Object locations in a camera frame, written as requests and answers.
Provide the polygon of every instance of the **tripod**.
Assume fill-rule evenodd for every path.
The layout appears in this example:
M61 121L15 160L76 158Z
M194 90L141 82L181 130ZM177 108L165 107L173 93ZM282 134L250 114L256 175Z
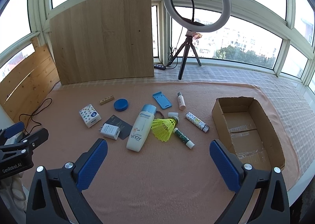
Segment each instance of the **tripod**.
M175 55L173 56L172 60L168 63L168 66L171 65L173 63L173 61L177 58L177 56L179 55L179 53L181 52L181 50L185 47L184 50L184 55L182 58L182 63L181 63L181 68L179 70L179 74L178 74L178 80L181 80L183 77L183 73L184 73L184 69L185 69L185 65L186 65L186 61L187 61L187 57L188 57L188 53L189 53L189 49L190 47L192 48L194 55L196 57L196 60L199 64L199 66L201 66L198 54L196 52L196 49L193 45L193 37L188 35L189 31L187 31L186 33L186 40L185 42L183 42L183 44L179 47L179 49L177 50L177 52L175 53Z

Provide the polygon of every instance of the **neon yellow badminton birdie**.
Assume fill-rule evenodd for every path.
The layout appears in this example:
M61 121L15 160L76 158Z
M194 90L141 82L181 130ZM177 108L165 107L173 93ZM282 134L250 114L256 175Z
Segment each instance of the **neon yellow badminton birdie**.
M151 130L155 137L157 137L160 141L167 142L177 123L177 117L172 117L170 119L154 119Z

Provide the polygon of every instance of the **blue bottle cap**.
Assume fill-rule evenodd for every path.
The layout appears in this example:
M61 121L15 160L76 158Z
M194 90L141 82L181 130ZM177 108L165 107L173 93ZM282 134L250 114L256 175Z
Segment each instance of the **blue bottle cap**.
M128 108L128 101L125 99L116 100L114 103L114 108L116 111L124 111Z
M149 113L152 113L155 115L156 111L157 111L157 107L154 106L154 105L151 105L151 104L145 104L141 111L146 111L146 112L149 112Z

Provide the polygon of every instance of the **silver screw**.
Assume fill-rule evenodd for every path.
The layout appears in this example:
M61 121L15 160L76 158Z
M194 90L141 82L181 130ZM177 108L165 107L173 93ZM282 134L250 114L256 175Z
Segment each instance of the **silver screw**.
M251 164L244 164L244 168L245 168L246 170L251 170L253 167L252 167Z
M275 167L273 170L274 170L276 173L280 173L280 172L281 172L281 170L280 170L279 167Z
M70 168L73 167L73 163L68 162L68 163L65 164L65 167L66 167L67 169L70 169Z
M44 170L44 167L42 167L42 166L39 166L39 167L37 167L37 169L36 169L38 172L41 172L42 170Z

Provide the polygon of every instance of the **open cardboard box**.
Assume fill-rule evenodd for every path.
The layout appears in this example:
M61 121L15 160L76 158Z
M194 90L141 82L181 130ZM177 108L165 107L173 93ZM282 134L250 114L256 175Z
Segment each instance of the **open cardboard box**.
M279 138L257 100L251 97L218 98L212 117L227 150L255 169L284 168Z

